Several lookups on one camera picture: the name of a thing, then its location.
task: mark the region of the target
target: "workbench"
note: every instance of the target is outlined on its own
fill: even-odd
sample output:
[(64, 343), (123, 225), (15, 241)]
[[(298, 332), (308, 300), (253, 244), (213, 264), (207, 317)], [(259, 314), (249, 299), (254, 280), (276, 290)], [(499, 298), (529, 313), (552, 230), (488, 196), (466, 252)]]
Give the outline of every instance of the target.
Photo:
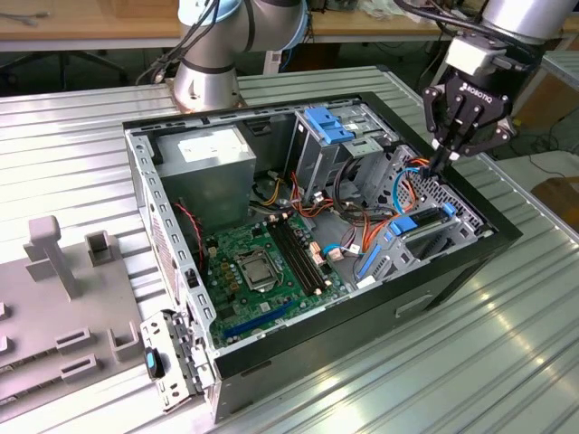
[[(420, 100), (373, 67), (240, 78), (249, 105), (373, 91), (426, 138)], [(0, 99), (1, 261), (52, 213), (62, 245), (119, 237), (143, 317), (170, 301), (141, 223), (120, 123), (176, 114), (165, 85)], [(448, 303), (227, 420), (216, 432), (536, 432), (579, 426), (577, 235), (487, 157), (457, 169), (524, 233)], [(202, 433), (199, 398), (160, 410), (145, 365), (9, 420), (2, 432)]]

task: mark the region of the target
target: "wire bundle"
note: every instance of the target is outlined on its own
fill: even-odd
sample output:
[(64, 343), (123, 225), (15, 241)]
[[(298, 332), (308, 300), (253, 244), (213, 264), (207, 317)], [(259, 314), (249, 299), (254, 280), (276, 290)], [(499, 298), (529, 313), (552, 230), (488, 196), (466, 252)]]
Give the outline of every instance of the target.
[(301, 204), (301, 194), (299, 193), (298, 178), (295, 172), (291, 173), (291, 182), (293, 183), (290, 197), (291, 206), (293, 207), (294, 210), (296, 210), (299, 213), (299, 215), (311, 219), (313, 217), (318, 216), (322, 211), (330, 208), (334, 204), (334, 201), (332, 199), (324, 199), (321, 202), (323, 204), (319, 207), (317, 205), (314, 205), (308, 208), (304, 208)]
[(178, 208), (182, 213), (184, 213), (191, 224), (193, 225), (193, 229), (195, 231), (195, 235), (197, 236), (197, 247), (199, 248), (199, 269), (203, 269), (203, 242), (201, 241), (201, 229), (200, 224), (197, 222), (197, 219), (180, 203), (173, 203), (173, 205)]
[[(161, 55), (157, 59), (155, 59), (151, 63), (151, 65), (148, 67), (148, 69), (145, 72), (143, 72), (141, 75), (138, 76), (137, 80), (135, 81), (135, 86), (138, 86), (140, 84), (140, 82), (151, 71), (153, 71), (153, 73), (151, 74), (151, 79), (152, 79), (151, 82), (152, 83), (158, 82), (157, 76), (159, 76), (159, 74), (161, 74), (162, 77), (165, 77), (165, 72), (166, 72), (166, 69), (169, 67), (169, 65), (171, 63), (177, 63), (177, 62), (181, 61), (181, 59), (183, 59), (183, 57), (187, 54), (187, 52), (189, 50), (191, 50), (191, 48), (196, 43), (201, 41), (201, 39), (203, 39), (211, 31), (211, 29), (213, 29), (213, 27), (217, 21), (217, 15), (219, 13), (219, 3), (220, 3), (220, 0), (213, 0), (209, 4), (209, 0), (206, 0), (205, 1), (206, 9), (203, 12), (203, 14), (201, 15), (201, 17), (199, 18), (199, 20), (191, 26), (191, 28), (186, 33), (186, 35), (183, 37), (183, 39), (175, 47), (173, 47), (170, 51), (164, 53), (163, 55)], [(193, 37), (195, 32), (197, 32), (197, 30), (199, 30), (201, 28), (201, 26), (203, 25), (203, 22), (207, 19), (207, 17), (209, 16), (209, 14), (211, 12), (213, 12), (213, 16), (212, 16), (212, 19), (211, 19), (211, 22), (209, 23), (209, 25), (207, 25), (204, 28), (204, 30), (201, 33), (199, 33), (190, 43), (185, 45), (185, 43)]]

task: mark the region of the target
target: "motherboard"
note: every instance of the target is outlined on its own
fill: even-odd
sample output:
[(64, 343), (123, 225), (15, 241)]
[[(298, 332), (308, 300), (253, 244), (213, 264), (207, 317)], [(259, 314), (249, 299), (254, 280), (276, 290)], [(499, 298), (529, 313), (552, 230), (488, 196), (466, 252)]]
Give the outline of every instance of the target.
[(297, 214), (221, 231), (205, 243), (217, 347), (264, 333), (347, 293), (331, 266), (315, 260), (315, 242)]

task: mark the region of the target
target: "red wire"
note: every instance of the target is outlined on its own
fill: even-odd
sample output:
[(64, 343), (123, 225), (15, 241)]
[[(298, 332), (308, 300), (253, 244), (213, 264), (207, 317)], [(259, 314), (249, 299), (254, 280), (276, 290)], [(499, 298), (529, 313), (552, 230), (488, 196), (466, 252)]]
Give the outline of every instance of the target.
[(195, 217), (184, 207), (181, 206), (179, 203), (174, 203), (179, 210), (185, 213), (185, 215), (193, 224), (193, 228), (195, 229), (195, 233), (197, 234), (197, 246), (199, 247), (199, 272), (203, 269), (203, 245), (201, 242), (201, 232), (199, 231), (199, 227), (197, 226), (197, 222), (195, 221)]

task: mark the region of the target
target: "robotic arm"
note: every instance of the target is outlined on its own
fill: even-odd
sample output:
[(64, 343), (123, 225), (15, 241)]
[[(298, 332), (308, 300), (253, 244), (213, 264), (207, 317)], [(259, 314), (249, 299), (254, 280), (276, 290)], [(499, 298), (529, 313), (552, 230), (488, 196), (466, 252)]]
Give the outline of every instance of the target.
[[(444, 80), (422, 92), (426, 127), (436, 150), (426, 175), (433, 175), (460, 156), (474, 156), (516, 135), (510, 118), (513, 101), (539, 67), (543, 44), (560, 29), (577, 0), (489, 0), (479, 23), (440, 7), (435, 13), (405, 0), (394, 2), (407, 12), (435, 20), (454, 35)], [(448, 30), (445, 24), (458, 31)], [(493, 124), (490, 139), (473, 143), (479, 129)]]
[(175, 98), (184, 111), (205, 111), (239, 102), (237, 53), (287, 50), (301, 42), (308, 8), (306, 0), (181, 0), (179, 21), (184, 38)]

